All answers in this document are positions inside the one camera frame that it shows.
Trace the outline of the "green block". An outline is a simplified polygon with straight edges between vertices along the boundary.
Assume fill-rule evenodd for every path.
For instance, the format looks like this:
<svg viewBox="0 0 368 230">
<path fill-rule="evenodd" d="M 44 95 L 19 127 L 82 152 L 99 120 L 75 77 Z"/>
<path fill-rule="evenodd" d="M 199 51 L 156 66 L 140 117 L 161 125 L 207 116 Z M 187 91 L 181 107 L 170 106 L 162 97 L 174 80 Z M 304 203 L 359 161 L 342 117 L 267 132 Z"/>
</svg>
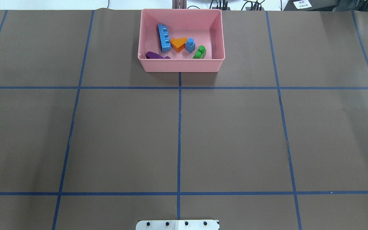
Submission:
<svg viewBox="0 0 368 230">
<path fill-rule="evenodd" d="M 203 59 L 206 56 L 206 47 L 200 45 L 193 55 L 193 59 Z"/>
</svg>

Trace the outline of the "small blue block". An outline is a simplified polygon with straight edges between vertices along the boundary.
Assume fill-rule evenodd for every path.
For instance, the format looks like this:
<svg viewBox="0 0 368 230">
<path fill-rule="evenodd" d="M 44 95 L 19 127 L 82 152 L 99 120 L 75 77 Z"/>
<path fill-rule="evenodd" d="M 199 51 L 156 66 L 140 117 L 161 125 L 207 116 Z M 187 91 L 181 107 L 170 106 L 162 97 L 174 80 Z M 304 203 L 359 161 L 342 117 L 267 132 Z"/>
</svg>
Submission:
<svg viewBox="0 0 368 230">
<path fill-rule="evenodd" d="M 196 43 L 194 42 L 194 39 L 188 38 L 187 41 L 185 42 L 184 48 L 188 53 L 192 53 L 195 50 L 195 46 L 196 46 Z"/>
</svg>

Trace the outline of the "purple block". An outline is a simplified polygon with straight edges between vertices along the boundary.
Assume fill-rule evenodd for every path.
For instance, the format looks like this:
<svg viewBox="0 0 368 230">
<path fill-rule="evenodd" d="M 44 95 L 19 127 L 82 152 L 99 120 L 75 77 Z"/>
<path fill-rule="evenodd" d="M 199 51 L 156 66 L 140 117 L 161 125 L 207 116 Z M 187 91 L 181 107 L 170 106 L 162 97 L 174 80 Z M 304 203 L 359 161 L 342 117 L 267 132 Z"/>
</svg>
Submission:
<svg viewBox="0 0 368 230">
<path fill-rule="evenodd" d="M 170 56 L 163 56 L 153 51 L 148 51 L 145 54 L 147 59 L 171 59 Z"/>
</svg>

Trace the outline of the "orange block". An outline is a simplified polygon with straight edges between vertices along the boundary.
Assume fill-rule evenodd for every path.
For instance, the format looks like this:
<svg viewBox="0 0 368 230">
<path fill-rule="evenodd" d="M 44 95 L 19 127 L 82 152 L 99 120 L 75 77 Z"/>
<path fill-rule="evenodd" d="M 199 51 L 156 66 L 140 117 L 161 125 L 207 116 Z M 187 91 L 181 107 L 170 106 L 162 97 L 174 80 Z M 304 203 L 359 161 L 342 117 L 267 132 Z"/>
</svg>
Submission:
<svg viewBox="0 0 368 230">
<path fill-rule="evenodd" d="M 182 51 L 185 47 L 185 42 L 187 41 L 188 38 L 186 37 L 182 37 L 182 38 L 171 38 L 170 39 L 170 45 L 171 48 L 179 53 L 180 51 Z"/>
</svg>

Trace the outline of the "long blue block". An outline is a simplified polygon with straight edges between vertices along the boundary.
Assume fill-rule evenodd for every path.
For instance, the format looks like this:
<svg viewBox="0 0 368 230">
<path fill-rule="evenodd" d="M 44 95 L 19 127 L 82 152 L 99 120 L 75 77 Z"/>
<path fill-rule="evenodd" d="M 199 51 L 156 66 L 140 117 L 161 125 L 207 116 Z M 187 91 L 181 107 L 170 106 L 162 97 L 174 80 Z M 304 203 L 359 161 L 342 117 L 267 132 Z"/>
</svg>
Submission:
<svg viewBox="0 0 368 230">
<path fill-rule="evenodd" d="M 171 50 L 168 27 L 162 23 L 157 24 L 157 33 L 160 43 L 160 50 L 162 53 L 166 53 Z"/>
</svg>

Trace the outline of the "pink plastic box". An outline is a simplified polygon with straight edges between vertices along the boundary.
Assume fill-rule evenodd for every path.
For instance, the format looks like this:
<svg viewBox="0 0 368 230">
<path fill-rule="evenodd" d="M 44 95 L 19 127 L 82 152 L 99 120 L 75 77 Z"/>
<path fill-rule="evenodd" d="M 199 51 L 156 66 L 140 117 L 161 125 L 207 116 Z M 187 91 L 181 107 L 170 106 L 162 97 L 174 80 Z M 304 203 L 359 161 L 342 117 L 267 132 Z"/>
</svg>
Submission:
<svg viewBox="0 0 368 230">
<path fill-rule="evenodd" d="M 225 59 L 219 9 L 143 9 L 138 59 L 146 72 L 218 72 Z"/>
</svg>

